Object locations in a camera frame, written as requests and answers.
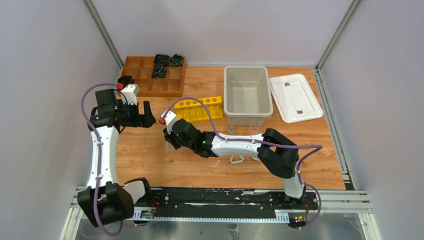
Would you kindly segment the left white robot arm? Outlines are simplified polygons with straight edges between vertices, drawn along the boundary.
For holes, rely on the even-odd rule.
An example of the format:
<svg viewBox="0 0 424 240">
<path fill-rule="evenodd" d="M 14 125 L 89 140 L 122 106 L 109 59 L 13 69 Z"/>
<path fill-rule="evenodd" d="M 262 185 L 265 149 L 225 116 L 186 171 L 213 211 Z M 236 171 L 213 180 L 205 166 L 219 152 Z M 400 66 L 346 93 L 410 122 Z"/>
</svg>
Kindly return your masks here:
<svg viewBox="0 0 424 240">
<path fill-rule="evenodd" d="M 153 201 L 146 178 L 120 185 L 117 176 L 117 147 L 123 130 L 156 123 L 148 101 L 143 102 L 144 113 L 139 113 L 138 92 L 134 84 L 96 91 L 97 105 L 83 115 L 91 135 L 92 163 L 86 190 L 77 194 L 77 203 L 96 228 L 130 219 L 136 203 L 146 207 Z"/>
</svg>

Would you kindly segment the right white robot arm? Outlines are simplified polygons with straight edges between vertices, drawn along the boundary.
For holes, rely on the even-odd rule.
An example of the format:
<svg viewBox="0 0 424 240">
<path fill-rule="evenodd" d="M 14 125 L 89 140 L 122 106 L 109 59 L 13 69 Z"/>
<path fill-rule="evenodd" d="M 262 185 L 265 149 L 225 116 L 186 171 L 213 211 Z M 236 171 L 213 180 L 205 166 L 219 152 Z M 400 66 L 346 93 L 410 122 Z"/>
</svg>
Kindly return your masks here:
<svg viewBox="0 0 424 240">
<path fill-rule="evenodd" d="M 271 174 L 282 179 L 290 208 L 298 209 L 305 203 L 305 186 L 297 171 L 298 147 L 275 129 L 256 135 L 226 135 L 200 131 L 184 119 L 162 118 L 160 122 L 165 125 L 165 140 L 174 149 L 185 147 L 203 158 L 238 155 L 258 159 Z"/>
</svg>

